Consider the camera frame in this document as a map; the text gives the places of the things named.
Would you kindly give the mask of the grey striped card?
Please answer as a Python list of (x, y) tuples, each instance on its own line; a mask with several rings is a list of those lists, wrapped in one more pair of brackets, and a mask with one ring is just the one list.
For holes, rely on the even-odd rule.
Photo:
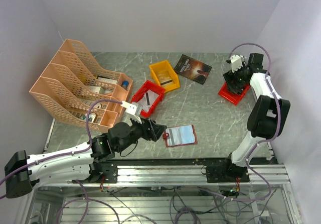
[(169, 146), (176, 146), (182, 143), (182, 136), (179, 128), (168, 128), (169, 133)]

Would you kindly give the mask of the red leather card holder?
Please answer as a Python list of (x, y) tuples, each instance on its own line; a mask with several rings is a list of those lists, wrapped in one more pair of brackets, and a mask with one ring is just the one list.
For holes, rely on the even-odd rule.
[(170, 128), (179, 128), (180, 129), (181, 136), (182, 136), (182, 143), (180, 145), (176, 145), (176, 146), (169, 146), (168, 145), (169, 133), (168, 133), (168, 128), (167, 128), (162, 135), (162, 138), (165, 141), (165, 145), (167, 148), (195, 145), (198, 143), (194, 125), (170, 127)]

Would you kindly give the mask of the white credit card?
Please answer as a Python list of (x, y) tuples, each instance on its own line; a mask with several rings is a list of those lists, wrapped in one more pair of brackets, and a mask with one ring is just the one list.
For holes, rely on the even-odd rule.
[(148, 112), (156, 99), (158, 98), (158, 94), (148, 90), (144, 93), (143, 97), (138, 101), (138, 103), (142, 106), (142, 110)]

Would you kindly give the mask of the red plastic bin with cards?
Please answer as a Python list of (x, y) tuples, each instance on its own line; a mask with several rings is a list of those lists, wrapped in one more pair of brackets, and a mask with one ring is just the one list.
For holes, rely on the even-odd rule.
[(134, 94), (131, 103), (136, 102), (142, 106), (140, 115), (149, 118), (157, 105), (163, 100), (165, 89), (147, 80)]

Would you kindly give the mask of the yellow plastic bin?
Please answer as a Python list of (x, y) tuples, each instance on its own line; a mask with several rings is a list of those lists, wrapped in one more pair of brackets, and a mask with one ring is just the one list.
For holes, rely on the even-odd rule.
[(149, 65), (150, 76), (154, 82), (165, 89), (165, 93), (180, 88), (178, 75), (168, 60)]

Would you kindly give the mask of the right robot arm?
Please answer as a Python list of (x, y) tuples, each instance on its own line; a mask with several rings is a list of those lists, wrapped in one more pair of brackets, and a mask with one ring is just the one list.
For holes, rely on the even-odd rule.
[(259, 144), (278, 137), (284, 128), (290, 109), (289, 100), (283, 99), (275, 90), (270, 74), (263, 69), (263, 54), (231, 55), (227, 63), (231, 69), (224, 73), (225, 84), (219, 95), (237, 105), (252, 89), (256, 103), (247, 121), (247, 134), (239, 147), (233, 151), (221, 176), (230, 182), (243, 175)]

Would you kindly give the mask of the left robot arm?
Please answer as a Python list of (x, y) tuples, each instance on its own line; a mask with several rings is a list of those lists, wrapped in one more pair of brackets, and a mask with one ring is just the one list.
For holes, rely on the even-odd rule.
[(5, 197), (18, 198), (33, 189), (71, 180), (97, 182), (102, 177), (99, 162), (112, 159), (115, 153), (122, 153), (140, 138), (158, 141), (166, 130), (165, 125), (151, 119), (135, 120), (131, 124), (119, 122), (103, 133), (78, 146), (39, 155), (27, 155), (26, 151), (15, 152), (7, 162), (5, 177)]

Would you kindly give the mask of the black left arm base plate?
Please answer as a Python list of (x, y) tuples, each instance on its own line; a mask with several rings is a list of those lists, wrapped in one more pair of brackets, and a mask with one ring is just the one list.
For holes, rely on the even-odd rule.
[(69, 180), (81, 183), (116, 183), (118, 168), (113, 164), (78, 165), (69, 175)]

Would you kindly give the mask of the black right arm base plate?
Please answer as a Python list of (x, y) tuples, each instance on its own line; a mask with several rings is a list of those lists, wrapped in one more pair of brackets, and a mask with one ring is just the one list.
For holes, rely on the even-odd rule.
[(241, 183), (249, 182), (247, 167), (239, 167), (228, 158), (214, 158), (205, 165), (205, 176), (208, 183), (232, 183), (239, 180)]

